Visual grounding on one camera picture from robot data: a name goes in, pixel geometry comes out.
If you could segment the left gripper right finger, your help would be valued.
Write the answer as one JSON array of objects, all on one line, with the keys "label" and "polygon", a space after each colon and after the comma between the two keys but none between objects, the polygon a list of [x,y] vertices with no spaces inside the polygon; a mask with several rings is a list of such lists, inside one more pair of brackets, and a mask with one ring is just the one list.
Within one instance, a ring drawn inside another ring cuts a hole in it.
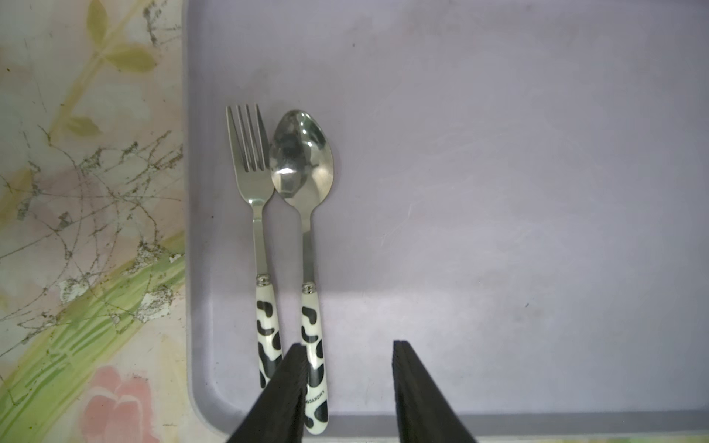
[{"label": "left gripper right finger", "polygon": [[393,383],[401,442],[476,442],[411,343],[393,343]]}]

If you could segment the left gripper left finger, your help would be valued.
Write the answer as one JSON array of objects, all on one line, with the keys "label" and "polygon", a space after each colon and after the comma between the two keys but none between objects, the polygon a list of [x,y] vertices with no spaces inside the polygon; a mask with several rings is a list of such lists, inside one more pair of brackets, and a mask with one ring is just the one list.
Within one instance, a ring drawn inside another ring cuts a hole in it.
[{"label": "left gripper left finger", "polygon": [[301,442],[307,378],[306,348],[294,344],[227,442]]}]

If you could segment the cow pattern handle fork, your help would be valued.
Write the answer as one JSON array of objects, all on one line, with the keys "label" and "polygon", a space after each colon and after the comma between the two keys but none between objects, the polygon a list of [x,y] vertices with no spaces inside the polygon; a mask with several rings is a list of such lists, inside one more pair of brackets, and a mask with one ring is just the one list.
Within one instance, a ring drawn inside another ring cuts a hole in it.
[{"label": "cow pattern handle fork", "polygon": [[238,190],[252,210],[258,361],[260,386],[264,388],[282,362],[280,320],[263,224],[264,208],[274,193],[268,136],[258,106],[228,106],[226,122]]}]

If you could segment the cow pattern handle spoon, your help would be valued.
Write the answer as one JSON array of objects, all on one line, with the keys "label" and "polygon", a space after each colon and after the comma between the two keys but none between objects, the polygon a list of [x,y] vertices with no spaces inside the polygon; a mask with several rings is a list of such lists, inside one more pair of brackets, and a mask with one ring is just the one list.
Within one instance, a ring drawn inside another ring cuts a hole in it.
[{"label": "cow pattern handle spoon", "polygon": [[289,111],[280,120],[271,141],[270,157],[275,190],[300,217],[301,343],[308,360],[304,423],[309,433],[320,435],[329,424],[329,395],[311,225],[315,208],[332,189],[334,160],[321,127],[301,110]]}]

